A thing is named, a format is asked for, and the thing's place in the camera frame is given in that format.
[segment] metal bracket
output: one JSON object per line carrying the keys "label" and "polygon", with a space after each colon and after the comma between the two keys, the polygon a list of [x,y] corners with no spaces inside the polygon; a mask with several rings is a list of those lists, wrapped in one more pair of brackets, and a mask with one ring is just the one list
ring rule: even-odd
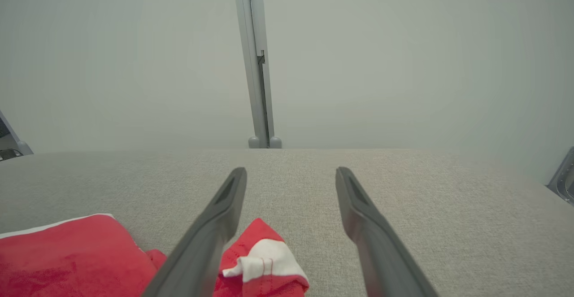
{"label": "metal bracket", "polygon": [[[255,136],[260,141],[256,148],[280,148],[281,141],[277,141],[273,127],[263,0],[235,0],[235,2],[239,34],[244,50],[249,98],[252,104],[253,126]],[[255,141],[254,138],[250,139],[250,148]]]}
{"label": "metal bracket", "polygon": [[30,149],[30,146],[26,142],[20,140],[16,132],[14,132],[14,129],[12,129],[10,123],[8,123],[8,120],[6,120],[6,117],[4,117],[4,115],[2,114],[2,111],[0,111],[0,120],[4,121],[4,124],[8,128],[8,131],[10,132],[10,134],[12,134],[14,141],[16,141],[16,144],[18,145],[18,150],[20,150],[20,152],[24,156],[26,156],[27,154],[34,154],[34,152],[32,152],[32,149]]}
{"label": "metal bracket", "polygon": [[574,147],[570,148],[547,187],[570,205],[574,205]]}

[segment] red and white fabric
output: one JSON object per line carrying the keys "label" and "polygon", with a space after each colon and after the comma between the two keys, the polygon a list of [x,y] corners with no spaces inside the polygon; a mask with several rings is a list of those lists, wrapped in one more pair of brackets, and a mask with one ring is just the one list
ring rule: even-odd
{"label": "red and white fabric", "polygon": [[302,297],[305,272],[285,241],[258,218],[223,253],[214,297]]}
{"label": "red and white fabric", "polygon": [[0,234],[0,296],[139,297],[165,259],[110,214]]}

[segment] white wall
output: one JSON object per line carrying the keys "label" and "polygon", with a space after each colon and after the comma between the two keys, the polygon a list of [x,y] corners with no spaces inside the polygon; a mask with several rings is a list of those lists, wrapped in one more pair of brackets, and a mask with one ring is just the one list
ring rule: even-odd
{"label": "white wall", "polygon": [[574,145],[574,0],[265,0],[285,148],[445,148],[549,181]]}
{"label": "white wall", "polygon": [[0,103],[35,153],[246,148],[235,0],[0,0]]}

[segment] gray table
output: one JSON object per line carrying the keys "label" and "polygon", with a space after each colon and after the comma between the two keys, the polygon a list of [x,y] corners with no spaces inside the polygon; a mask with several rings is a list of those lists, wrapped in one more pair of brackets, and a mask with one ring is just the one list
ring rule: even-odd
{"label": "gray table", "polygon": [[574,208],[486,162],[415,150],[35,154],[0,163],[0,233],[112,213],[169,253],[228,173],[248,170],[238,234],[257,217],[287,242],[308,296],[365,295],[335,169],[353,170],[439,295],[572,296]]}

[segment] white trim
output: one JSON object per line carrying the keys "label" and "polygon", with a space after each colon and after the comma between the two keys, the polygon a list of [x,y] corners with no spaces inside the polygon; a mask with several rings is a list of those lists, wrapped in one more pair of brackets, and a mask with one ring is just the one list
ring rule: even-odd
{"label": "white trim", "polygon": [[76,221],[77,219],[82,219],[82,218],[86,218],[86,217],[90,217],[90,216],[94,216],[94,215],[106,215],[106,216],[109,216],[109,217],[115,219],[115,218],[113,217],[113,215],[111,215],[111,214],[97,213],[97,214],[92,214],[92,215],[88,215],[88,216],[85,216],[85,217],[70,218],[70,219],[67,219],[67,220],[65,220],[65,221],[56,222],[56,223],[52,223],[52,224],[49,224],[49,225],[43,225],[43,226],[33,227],[33,228],[27,229],[27,230],[20,230],[20,231],[8,232],[8,233],[1,233],[1,234],[0,234],[0,239],[7,238],[7,237],[9,237],[9,236],[21,236],[21,235],[23,235],[23,234],[30,234],[30,233],[34,233],[34,232],[44,231],[45,229],[49,229],[50,227],[58,226],[58,225],[60,225],[60,224],[66,223],[66,222]]}
{"label": "white trim", "polygon": [[237,266],[223,270],[224,277],[235,277],[241,274],[244,283],[265,275],[297,275],[309,281],[287,244],[271,239],[260,240],[246,257],[237,259]]}

